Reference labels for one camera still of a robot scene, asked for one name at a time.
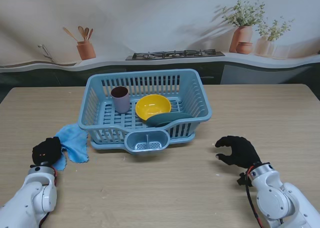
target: blue towel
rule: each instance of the blue towel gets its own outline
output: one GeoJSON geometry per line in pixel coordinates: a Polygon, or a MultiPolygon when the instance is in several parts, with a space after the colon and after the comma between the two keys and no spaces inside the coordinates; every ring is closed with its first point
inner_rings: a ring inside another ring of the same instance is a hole
{"type": "Polygon", "coordinates": [[[88,133],[80,129],[78,124],[70,124],[62,127],[55,135],[59,137],[61,143],[61,157],[53,164],[58,171],[63,171],[67,165],[66,157],[63,152],[66,151],[69,160],[76,163],[83,163],[89,160],[87,153],[88,133]]]}

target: purple cup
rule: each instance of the purple cup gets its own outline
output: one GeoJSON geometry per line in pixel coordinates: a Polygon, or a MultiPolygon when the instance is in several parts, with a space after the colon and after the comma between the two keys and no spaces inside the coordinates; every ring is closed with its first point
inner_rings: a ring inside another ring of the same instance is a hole
{"type": "Polygon", "coordinates": [[[126,113],[130,110],[130,97],[126,87],[115,87],[111,91],[114,109],[118,113],[126,113]]]}

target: stove burner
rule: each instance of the stove burner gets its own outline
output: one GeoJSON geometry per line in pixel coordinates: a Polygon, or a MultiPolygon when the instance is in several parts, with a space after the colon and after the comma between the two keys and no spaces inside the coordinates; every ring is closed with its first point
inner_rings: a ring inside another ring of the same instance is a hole
{"type": "Polygon", "coordinates": [[[148,52],[135,53],[129,56],[126,60],[156,60],[170,58],[188,58],[188,57],[213,57],[224,56],[222,52],[216,52],[215,49],[207,50],[184,50],[184,51],[169,51],[169,52],[148,52]]]}

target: kitchen wallpaper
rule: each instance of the kitchen wallpaper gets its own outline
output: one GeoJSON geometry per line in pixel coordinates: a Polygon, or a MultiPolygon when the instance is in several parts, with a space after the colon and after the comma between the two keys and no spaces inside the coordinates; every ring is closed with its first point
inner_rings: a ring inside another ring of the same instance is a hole
{"type": "Polygon", "coordinates": [[[212,48],[273,64],[318,58],[320,2],[0,0],[0,65],[49,61],[44,48],[57,63],[212,48]]]}

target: green plate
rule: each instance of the green plate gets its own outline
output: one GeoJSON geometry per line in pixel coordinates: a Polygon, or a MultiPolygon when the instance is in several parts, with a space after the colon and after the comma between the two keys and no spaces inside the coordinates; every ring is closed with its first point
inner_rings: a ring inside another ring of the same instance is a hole
{"type": "Polygon", "coordinates": [[[167,112],[149,117],[146,121],[148,127],[163,127],[178,119],[193,118],[193,116],[183,112],[167,112]]]}

